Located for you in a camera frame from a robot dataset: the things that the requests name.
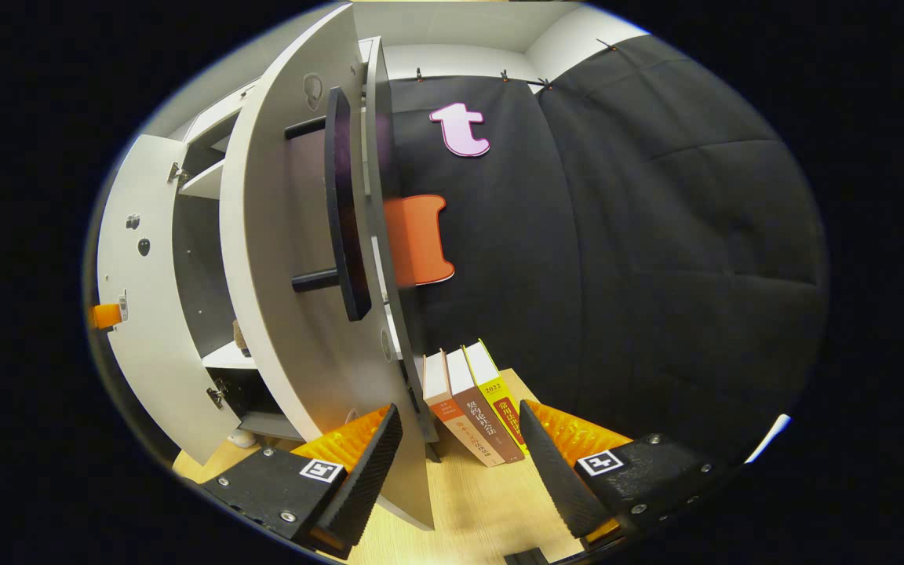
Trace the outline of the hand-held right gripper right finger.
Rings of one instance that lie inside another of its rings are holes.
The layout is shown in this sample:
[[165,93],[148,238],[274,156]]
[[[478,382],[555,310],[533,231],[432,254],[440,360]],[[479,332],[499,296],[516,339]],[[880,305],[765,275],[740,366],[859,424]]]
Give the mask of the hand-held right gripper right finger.
[[593,548],[655,537],[706,500],[743,453],[703,410],[602,400],[584,414],[520,401],[523,438],[571,536]]

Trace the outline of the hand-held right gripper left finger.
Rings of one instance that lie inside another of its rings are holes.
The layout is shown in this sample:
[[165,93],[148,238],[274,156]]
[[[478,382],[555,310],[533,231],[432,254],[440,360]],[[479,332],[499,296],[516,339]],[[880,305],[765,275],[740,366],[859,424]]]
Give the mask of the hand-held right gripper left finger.
[[362,539],[402,437],[391,403],[293,450],[249,454],[200,487],[269,535],[344,560]]

